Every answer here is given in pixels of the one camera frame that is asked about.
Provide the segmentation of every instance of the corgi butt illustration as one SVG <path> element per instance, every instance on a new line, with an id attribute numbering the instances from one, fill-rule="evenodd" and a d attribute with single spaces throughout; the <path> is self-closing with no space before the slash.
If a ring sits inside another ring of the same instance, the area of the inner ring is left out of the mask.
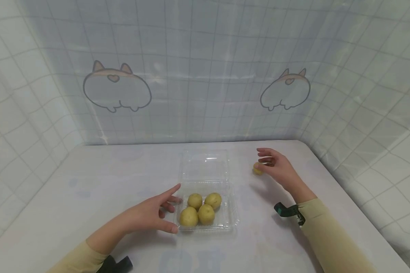
<path id="1" fill-rule="evenodd" d="M 305 77 L 306 69 L 290 74 L 287 68 L 260 96 L 262 107 L 272 111 L 277 106 L 288 110 L 302 104 L 310 94 L 311 84 Z"/>
<path id="2" fill-rule="evenodd" d="M 133 74 L 131 67 L 123 63 L 120 69 L 105 68 L 95 61 L 93 71 L 84 79 L 84 94 L 93 104 L 111 113 L 118 108 L 133 112 L 150 104 L 151 91 L 143 78 Z"/>

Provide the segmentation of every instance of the left hand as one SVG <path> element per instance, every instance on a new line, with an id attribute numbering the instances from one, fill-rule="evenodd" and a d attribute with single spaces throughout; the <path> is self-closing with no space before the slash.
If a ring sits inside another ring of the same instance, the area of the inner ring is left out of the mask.
<path id="1" fill-rule="evenodd" d="M 168 191 L 146 199 L 140 204 L 125 210 L 116 217 L 116 222 L 124 228 L 126 233 L 146 229 L 158 229 L 168 233 L 177 233 L 178 227 L 174 223 L 163 220 L 165 212 L 161 210 L 161 207 L 171 213 L 175 211 L 175 207 L 169 202 L 180 203 L 181 199 L 173 196 L 179 188 L 180 184 L 177 184 Z"/>

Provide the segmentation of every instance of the white tablecloth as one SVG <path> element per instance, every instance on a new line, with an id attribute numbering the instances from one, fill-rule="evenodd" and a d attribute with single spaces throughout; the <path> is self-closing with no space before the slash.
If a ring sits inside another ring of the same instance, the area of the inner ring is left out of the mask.
<path id="1" fill-rule="evenodd" d="M 309 148 L 299 141 L 85 146 L 73 150 L 0 238 L 0 273 L 45 272 L 113 216 L 178 182 L 183 149 L 227 149 L 240 223 L 232 232 L 142 232 L 114 250 L 133 272 L 321 272 L 308 242 L 273 205 L 293 203 L 268 176 L 252 174 L 256 147 L 286 155 L 379 272 L 409 272 Z"/>

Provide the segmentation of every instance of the clear plastic container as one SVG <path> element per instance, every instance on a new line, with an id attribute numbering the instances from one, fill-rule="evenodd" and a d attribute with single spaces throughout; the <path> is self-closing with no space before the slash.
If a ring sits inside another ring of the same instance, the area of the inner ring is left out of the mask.
<path id="1" fill-rule="evenodd" d="M 228 181 L 227 150 L 184 150 L 180 181 Z"/>
<path id="2" fill-rule="evenodd" d="M 188 196 L 192 193 L 202 195 L 202 200 L 210 193 L 217 192 L 222 196 L 222 204 L 215 211 L 216 217 L 211 225 L 198 224 L 196 227 L 186 227 L 179 223 L 182 210 L 187 207 Z M 184 181 L 176 194 L 182 198 L 182 203 L 175 206 L 174 221 L 180 231 L 205 231 L 205 230 L 228 230 L 235 227 L 239 222 L 236 199 L 233 186 L 228 181 Z"/>

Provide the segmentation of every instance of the corgi ear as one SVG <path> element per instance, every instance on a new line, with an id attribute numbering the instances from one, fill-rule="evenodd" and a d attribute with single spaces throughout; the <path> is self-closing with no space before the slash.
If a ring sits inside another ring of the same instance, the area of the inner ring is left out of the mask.
<path id="1" fill-rule="evenodd" d="M 93 72 L 96 72 L 96 71 L 99 71 L 99 70 L 102 70 L 102 69 L 105 69 L 103 64 L 100 61 L 95 60 L 95 63 L 93 64 Z"/>
<path id="2" fill-rule="evenodd" d="M 132 74 L 132 69 L 127 63 L 122 63 L 120 70 L 127 73 L 127 74 Z"/>
<path id="3" fill-rule="evenodd" d="M 289 74 L 289 69 L 287 68 L 286 70 L 284 70 L 284 72 L 279 77 L 281 78 L 288 74 Z"/>
<path id="4" fill-rule="evenodd" d="M 307 72 L 307 70 L 304 68 L 301 70 L 301 72 L 299 72 L 299 75 L 301 75 L 302 77 L 305 77 L 305 72 Z"/>

